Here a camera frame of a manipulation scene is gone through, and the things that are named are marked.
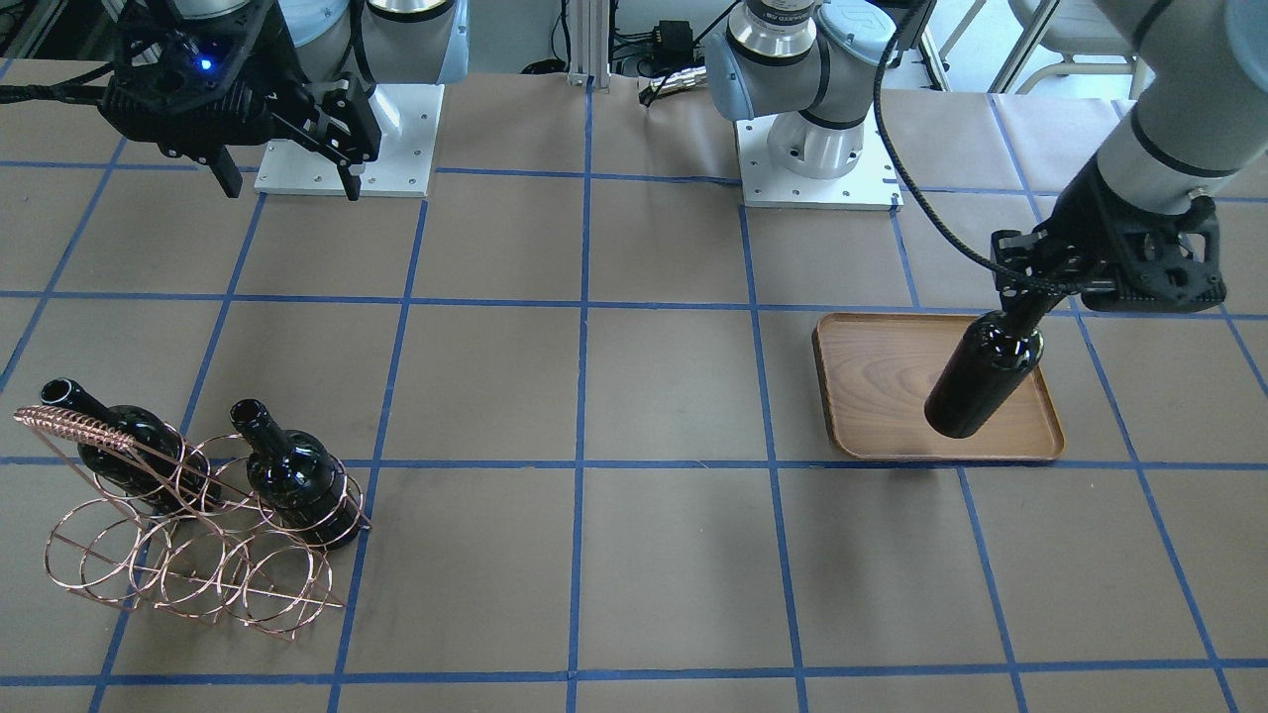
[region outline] dark glass bottle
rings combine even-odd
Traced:
[[[103,421],[105,425],[136,438],[138,443],[166,454],[169,458],[175,459],[180,454],[181,436],[172,433],[158,416],[137,406],[122,405],[107,407],[96,398],[93,398],[74,379],[58,378],[46,383],[39,389],[39,400],[47,406],[68,409]],[[89,469],[119,486],[126,494],[139,496],[143,502],[153,507],[156,514],[170,515],[183,509],[180,500],[171,491],[161,487],[158,481],[143,469],[91,445],[79,444],[79,454]],[[175,466],[157,455],[142,452],[141,458],[156,473],[169,474],[176,471]],[[202,453],[191,453],[185,459],[185,464],[198,473],[209,472],[207,458]],[[184,494],[181,500],[193,504],[200,510],[205,510],[205,504],[199,502],[204,486],[207,487],[207,499],[209,502],[219,500],[221,483],[216,481],[208,483],[207,477],[203,474],[181,471],[178,482],[180,491]]]
[[[342,499],[344,468],[320,440],[281,430],[254,398],[235,403],[230,420],[251,445],[247,480],[281,525],[318,549],[339,549],[356,539],[356,509]]]

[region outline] brown tray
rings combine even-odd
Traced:
[[[1065,435],[1036,369],[970,438],[924,420],[924,400],[973,316],[825,315],[814,355],[828,434],[864,461],[1054,461]]]

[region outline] bottle neck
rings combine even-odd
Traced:
[[[230,410],[233,428],[251,444],[251,449],[269,459],[285,458],[293,449],[290,438],[273,420],[264,403],[254,398],[238,401]]]
[[[108,426],[118,425],[118,415],[94,398],[91,393],[84,391],[84,387],[74,379],[61,378],[46,383],[44,388],[39,389],[39,401],[44,406],[56,406],[84,414],[105,422]]]

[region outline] chair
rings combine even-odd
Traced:
[[[951,37],[942,46],[942,56],[951,51],[951,47],[964,34],[965,28],[973,22],[985,5],[987,0],[974,0],[969,11],[965,13],[960,24],[956,25]],[[1026,27],[1038,10],[1040,0],[1008,0],[1017,22]],[[1056,8],[1040,46],[1061,56],[1061,61],[1049,65],[1027,79],[1017,90],[1017,94],[1027,94],[1035,85],[1050,76],[1065,75],[1131,75],[1131,90],[1129,96],[1136,99],[1145,89],[1148,67],[1137,57],[1131,43],[1118,34],[1118,30],[1097,9],[1092,0],[1061,0]],[[1122,57],[1125,62],[1078,62],[1077,56],[1085,57]]]

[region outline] white mounting plate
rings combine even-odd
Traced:
[[[858,152],[858,162],[839,179],[812,179],[776,164],[766,147],[766,134],[773,123],[773,115],[735,122],[744,206],[837,211],[902,208],[903,192],[898,189],[898,175],[876,133],[876,119],[871,112],[865,119],[864,150]]]
[[[440,128],[445,88],[434,84],[380,84],[370,98],[383,128],[379,160],[365,164],[361,195],[426,198]],[[389,115],[392,109],[397,115]],[[255,176],[257,193],[344,195],[335,165],[299,145],[269,142]]]

